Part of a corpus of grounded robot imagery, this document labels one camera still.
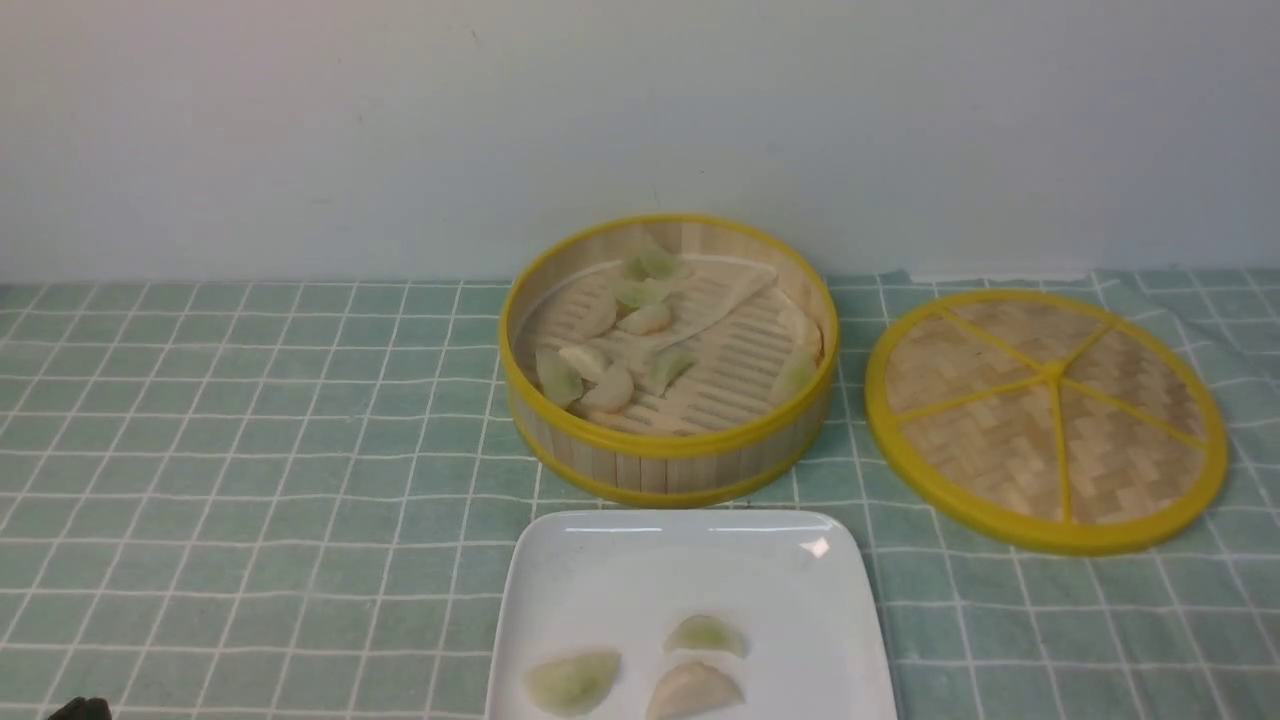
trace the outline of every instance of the white plate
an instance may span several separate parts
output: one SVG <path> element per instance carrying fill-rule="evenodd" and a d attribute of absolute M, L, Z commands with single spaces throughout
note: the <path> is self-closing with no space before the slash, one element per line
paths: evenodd
<path fill-rule="evenodd" d="M 746 659 L 673 653 L 692 614 L 748 637 Z M 794 510 L 557 512 L 520 536 L 498 616 L 489 720 L 548 720 L 525 670 L 613 647 L 622 667 L 589 719 L 641 719 L 654 684 L 698 657 L 733 676 L 745 705 L 698 720 L 896 719 L 884 643 L 858 544 L 840 523 Z"/>

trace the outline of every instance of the dumpling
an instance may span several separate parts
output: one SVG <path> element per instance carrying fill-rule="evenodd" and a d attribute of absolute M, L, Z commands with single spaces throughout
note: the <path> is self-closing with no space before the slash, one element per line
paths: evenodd
<path fill-rule="evenodd" d="M 659 300 L 618 320 L 618 329 L 627 334 L 653 334 L 669 328 L 672 319 L 671 306 Z"/>
<path fill-rule="evenodd" d="M 736 628 L 719 618 L 694 615 L 686 618 L 667 635 L 662 647 L 666 652 L 676 650 L 710 650 L 730 652 L 746 657 L 746 638 Z"/>
<path fill-rule="evenodd" d="M 771 283 L 777 279 L 777 270 L 772 268 L 764 268 L 762 272 L 753 272 L 739 278 L 728 291 L 721 299 L 718 306 L 712 310 L 703 313 L 699 318 L 694 319 L 691 323 L 685 325 L 685 329 L 678 333 L 672 333 L 653 345 L 649 352 L 658 352 L 666 347 L 671 347 L 677 342 L 685 342 L 686 340 L 694 337 L 695 334 L 705 331 L 707 328 L 714 325 L 716 323 L 723 320 L 732 313 L 739 305 L 746 302 L 753 295 L 760 292 Z"/>
<path fill-rule="evenodd" d="M 582 397 L 582 375 L 564 361 L 558 352 L 548 347 L 539 347 L 534 355 L 534 373 L 538 375 L 538 384 L 543 388 L 543 396 L 557 407 L 567 407 L 579 397 Z"/>
<path fill-rule="evenodd" d="M 799 307 L 782 310 L 778 313 L 778 324 L 787 331 L 794 347 L 803 348 L 814 363 L 822 357 L 822 331 L 804 310 Z"/>
<path fill-rule="evenodd" d="M 667 393 L 667 388 L 671 383 L 676 382 L 676 378 L 681 373 L 687 370 L 698 361 L 698 357 L 692 352 L 682 347 L 668 347 L 663 350 L 653 359 L 653 364 L 649 365 L 649 386 L 652 391 L 662 397 Z"/>
<path fill-rule="evenodd" d="M 644 270 L 655 281 L 681 279 L 690 274 L 689 265 L 685 265 L 678 258 L 667 252 L 653 238 L 646 240 L 640 246 L 639 259 Z"/>
<path fill-rule="evenodd" d="M 582 406 L 602 413 L 617 413 L 631 402 L 631 395 L 635 393 L 635 389 L 631 370 L 627 370 L 625 363 L 614 363 L 596 380 L 596 386 L 582 396 Z"/>
<path fill-rule="evenodd" d="M 644 307 L 662 302 L 671 295 L 671 286 L 654 279 L 644 282 L 617 281 L 612 287 L 613 297 L 627 307 Z"/>
<path fill-rule="evenodd" d="M 639 255 L 632 255 L 622 261 L 622 278 L 641 282 L 649 277 L 649 270 L 644 269 L 644 263 Z"/>
<path fill-rule="evenodd" d="M 782 369 L 778 370 L 778 377 L 773 380 L 773 387 L 769 388 L 769 404 L 782 405 L 783 402 L 795 397 L 804 386 L 809 384 L 809 380 L 818 373 L 818 368 L 813 364 L 813 357 L 803 347 L 797 347 L 791 351 L 791 355 L 782 363 Z"/>
<path fill-rule="evenodd" d="M 566 345 L 561 348 L 561 357 L 593 383 L 600 382 L 609 369 L 609 357 L 590 345 Z"/>
<path fill-rule="evenodd" d="M 675 720 L 740 705 L 742 691 L 732 678 L 705 662 L 685 662 L 658 680 L 645 720 Z"/>
<path fill-rule="evenodd" d="M 609 332 L 617 319 L 618 304 L 609 295 L 602 295 L 573 324 L 573 333 L 582 338 L 598 337 Z"/>
<path fill-rule="evenodd" d="M 593 651 L 550 660 L 525 673 L 525 691 L 543 712 L 585 715 L 604 702 L 618 676 L 617 651 Z"/>

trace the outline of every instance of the bamboo steamer lid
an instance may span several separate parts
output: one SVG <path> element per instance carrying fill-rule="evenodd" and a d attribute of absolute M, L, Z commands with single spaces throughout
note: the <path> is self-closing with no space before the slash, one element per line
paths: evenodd
<path fill-rule="evenodd" d="M 957 520 L 1024 547 L 1103 555 L 1172 536 L 1213 498 L 1226 437 L 1158 340 L 1073 300 L 937 300 L 877 343 L 868 420 L 886 459 Z"/>

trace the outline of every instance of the yellow rim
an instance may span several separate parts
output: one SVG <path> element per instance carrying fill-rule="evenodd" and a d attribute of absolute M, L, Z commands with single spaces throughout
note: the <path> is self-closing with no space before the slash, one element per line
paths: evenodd
<path fill-rule="evenodd" d="M 809 446 L 813 445 L 813 441 L 818 438 L 818 432 L 822 430 L 822 427 L 819 425 L 817 430 L 814 430 L 813 433 L 809 434 L 808 438 L 805 438 L 804 445 L 800 447 L 797 452 L 795 452 L 782 462 L 774 465 L 773 468 L 769 468 L 768 470 L 753 478 L 739 480 L 731 486 L 724 486 L 722 488 L 716 488 L 710 491 L 690 492 L 682 495 L 659 495 L 654 492 L 636 492 L 632 489 L 622 489 L 593 480 L 591 478 L 579 473 L 577 470 L 573 470 L 568 465 L 564 465 L 559 460 L 556 460 L 556 457 L 553 457 L 549 452 L 544 451 L 541 446 L 534 442 L 534 439 L 530 437 L 529 432 L 525 429 L 524 423 L 520 421 L 520 418 L 513 416 L 512 421 L 516 424 L 516 432 L 520 433 L 520 437 L 525 439 L 525 445 L 529 446 L 529 448 L 534 452 L 538 460 L 540 460 L 543 465 L 547 465 L 548 468 L 554 470 L 557 475 L 577 486 L 579 489 L 581 489 L 582 492 L 594 495 L 596 497 L 602 497 L 611 502 L 617 502 L 618 505 L 628 505 L 632 507 L 653 507 L 658 510 L 687 510 L 690 507 L 705 507 L 708 505 L 728 502 L 730 500 L 736 500 L 739 497 L 742 497 L 744 495 L 750 495 L 763 488 L 764 486 L 769 484 L 782 473 L 790 470 L 792 465 L 795 465 L 801 457 L 804 457 L 804 454 L 809 451 Z"/>
<path fill-rule="evenodd" d="M 678 459 L 695 457 L 699 455 L 718 455 L 762 439 L 799 418 L 800 414 L 804 413 L 805 407 L 808 407 L 822 392 L 826 392 L 826 388 L 831 386 L 831 378 L 836 369 L 836 355 L 840 348 L 838 322 L 832 323 L 831 337 L 824 338 L 827 352 L 823 356 L 822 363 L 818 365 L 817 375 L 799 395 L 781 407 L 776 409 L 773 413 L 728 430 L 689 437 L 659 437 L 623 433 L 596 425 L 595 423 L 589 423 L 566 410 L 557 407 L 543 397 L 543 393 L 538 392 L 538 388 L 529 382 L 529 378 L 526 378 L 520 370 L 520 366 L 516 365 L 516 356 L 512 352 L 512 338 L 507 333 L 507 325 L 511 323 L 511 306 L 515 297 L 520 293 L 529 277 L 559 254 L 564 247 L 594 234 L 639 223 L 703 223 L 728 228 L 758 240 L 790 258 L 809 277 L 809 281 L 814 284 L 814 287 L 822 288 L 822 300 L 827 306 L 828 316 L 837 316 L 836 304 L 831 300 L 831 293 L 826 291 L 827 284 L 822 281 L 822 277 L 813 269 L 813 266 L 810 266 L 799 252 L 791 250 L 786 243 L 774 240 L 755 228 L 719 218 L 680 213 L 623 218 L 603 225 L 588 228 L 577 234 L 562 240 L 539 255 L 538 259 L 520 274 L 515 284 L 512 284 L 511 292 L 507 293 L 506 302 L 502 304 L 502 315 L 498 318 L 498 352 L 502 357 L 503 369 L 507 372 L 507 384 L 512 391 L 520 395 L 520 398 L 524 400 L 534 410 L 534 413 L 550 423 L 556 429 L 603 450 L 611 450 L 613 452 L 622 452 L 639 457 Z"/>
<path fill-rule="evenodd" d="M 980 328 L 975 328 L 969 323 L 965 323 L 950 311 L 952 307 L 959 305 L 991 300 L 1020 300 L 1065 307 L 1097 318 L 1103 323 L 1103 328 L 1100 328 L 1098 332 L 1094 332 L 1089 338 L 1087 338 L 1065 361 L 1048 364 L 1037 363 L 1024 355 L 1020 355 L 1006 343 L 993 336 L 989 336 Z M 964 398 L 934 405 L 932 409 L 925 409 L 924 411 L 904 414 L 901 418 L 895 416 L 892 410 L 890 410 L 888 397 L 884 389 L 884 374 L 888 369 L 888 359 L 892 355 L 893 348 L 897 347 L 899 341 L 902 340 L 902 337 L 920 320 L 931 315 L 943 315 L 952 322 L 956 322 L 956 324 L 961 325 L 972 334 L 986 340 L 988 343 L 1012 355 L 1023 364 L 1036 370 L 1036 378 L 1021 383 L 988 388 Z M 1062 377 L 1062 372 L 1070 361 L 1093 345 L 1093 342 L 1097 341 L 1106 329 L 1115 329 L 1128 334 L 1155 352 L 1161 360 L 1165 361 L 1166 365 L 1172 368 L 1178 378 L 1187 384 L 1188 391 L 1199 406 L 1204 420 L 1203 441 L 1187 436 L 1185 433 L 1180 433 L 1169 427 L 1166 423 L 1162 423 L 1140 410 L 1130 407 L 1101 392 L 1093 391 L 1089 386 L 1084 386 Z M 929 414 L 928 410 L 941 411 L 968 401 L 980 400 L 983 397 L 1007 392 L 1016 387 L 1025 387 L 1036 383 L 1047 383 L 1051 391 L 1053 429 L 1059 448 L 1059 479 L 1062 483 L 1062 507 L 1066 510 L 1065 516 L 1070 518 L 1070 492 L 1066 475 L 1068 460 L 1066 454 L 1064 452 L 1066 436 L 1062 428 L 1060 404 L 1060 389 L 1062 386 L 1071 387 L 1071 389 L 1085 392 L 1098 400 L 1108 402 L 1147 421 L 1148 424 L 1164 429 L 1170 434 L 1170 437 L 1174 437 L 1179 442 L 1201 448 L 1204 452 L 1204 466 L 1201 471 L 1201 477 L 1184 496 L 1174 501 L 1169 507 L 1165 507 L 1164 510 L 1140 520 L 1114 525 L 1078 525 L 1071 521 L 1041 520 L 1019 515 L 1000 505 L 978 498 L 964 491 L 960 486 L 952 483 L 945 475 L 938 473 L 932 465 L 925 462 L 924 459 L 920 457 L 915 448 L 899 432 L 899 424 L 902 419 L 918 418 L 920 415 Z M 876 343 L 867 368 L 865 395 L 867 419 L 870 424 L 872 434 L 874 436 L 876 442 L 881 446 L 890 466 L 892 466 L 908 484 L 910 484 L 925 500 L 960 523 L 970 525 L 978 532 L 1000 538 L 1011 544 L 1032 550 L 1064 555 L 1110 555 L 1117 552 L 1132 552 L 1134 550 L 1148 547 L 1178 533 L 1194 520 L 1196 516 L 1199 515 L 1210 502 L 1212 502 L 1213 497 L 1221 488 L 1222 478 L 1226 474 L 1226 428 L 1222 424 L 1222 418 L 1217 413 L 1217 405 L 1213 402 L 1212 395 L 1196 375 L 1194 370 L 1188 368 L 1187 364 L 1179 360 L 1171 350 L 1142 328 L 1138 328 L 1123 318 L 1112 315 L 1111 313 L 1092 305 L 1066 297 L 1059 297 L 1056 295 L 1018 290 L 989 290 L 942 297 L 916 307 L 911 313 L 902 316 L 899 322 L 893 323 L 893 325 L 891 325 Z"/>

